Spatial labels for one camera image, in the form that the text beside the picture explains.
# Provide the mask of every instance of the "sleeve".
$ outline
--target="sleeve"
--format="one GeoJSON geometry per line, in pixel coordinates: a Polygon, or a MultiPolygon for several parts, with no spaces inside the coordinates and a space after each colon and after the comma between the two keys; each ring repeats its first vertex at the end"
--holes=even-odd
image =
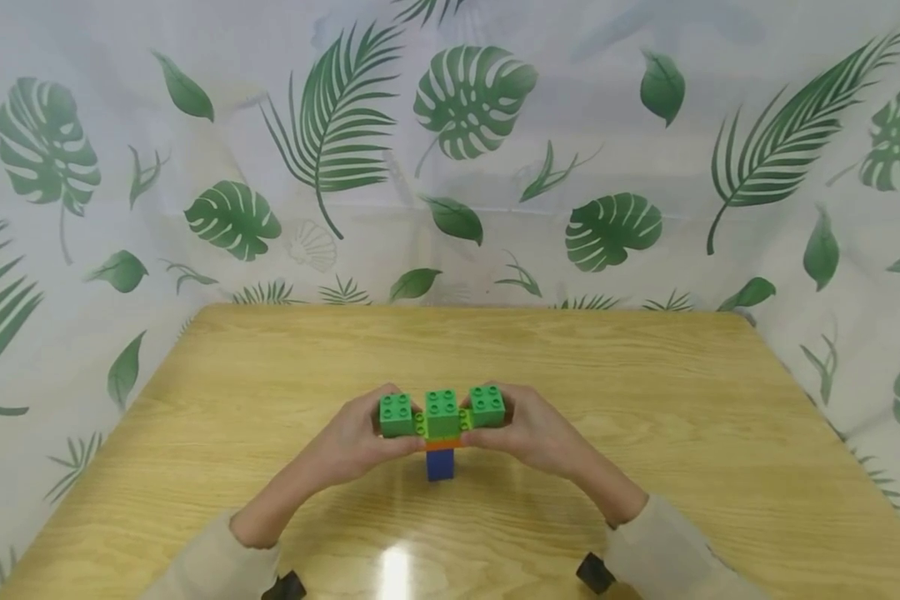
{"type": "Polygon", "coordinates": [[[230,532],[234,513],[194,537],[140,600],[260,600],[278,580],[280,547],[243,547],[230,532]]]}
{"type": "Polygon", "coordinates": [[[651,495],[639,516],[607,530],[607,569],[644,600],[768,600],[710,549],[666,499],[651,495]]]}

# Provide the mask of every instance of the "wooden table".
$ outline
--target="wooden table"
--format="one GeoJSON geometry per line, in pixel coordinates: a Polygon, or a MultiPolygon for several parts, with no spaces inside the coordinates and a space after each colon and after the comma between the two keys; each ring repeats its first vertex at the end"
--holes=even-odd
{"type": "MultiPolygon", "coordinates": [[[[206,308],[7,583],[135,598],[334,414],[393,380],[532,384],[774,598],[900,598],[900,518],[740,317],[460,308],[206,308]]],[[[502,455],[423,455],[318,495],[283,538],[311,598],[590,598],[601,519],[502,455]]],[[[610,598],[635,598],[620,587],[610,598]]]]}

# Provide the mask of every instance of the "blue lego block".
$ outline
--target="blue lego block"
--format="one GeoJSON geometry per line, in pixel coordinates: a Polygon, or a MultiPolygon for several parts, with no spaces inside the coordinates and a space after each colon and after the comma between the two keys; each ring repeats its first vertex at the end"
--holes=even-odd
{"type": "Polygon", "coordinates": [[[427,452],[427,481],[453,479],[453,449],[427,452]]]}

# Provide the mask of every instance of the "curtain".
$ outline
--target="curtain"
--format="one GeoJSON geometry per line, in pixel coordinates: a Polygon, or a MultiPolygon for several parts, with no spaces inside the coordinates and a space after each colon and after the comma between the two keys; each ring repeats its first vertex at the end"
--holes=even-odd
{"type": "Polygon", "coordinates": [[[739,312],[900,512],[900,0],[0,1],[0,585],[209,303],[739,312]]]}

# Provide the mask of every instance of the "wrist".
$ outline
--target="wrist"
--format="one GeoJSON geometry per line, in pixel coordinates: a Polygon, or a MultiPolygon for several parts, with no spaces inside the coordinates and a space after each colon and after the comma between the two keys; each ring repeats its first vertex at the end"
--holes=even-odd
{"type": "Polygon", "coordinates": [[[571,481],[593,501],[610,527],[631,522],[650,497],[620,467],[595,448],[591,450],[577,462],[571,481]]]}

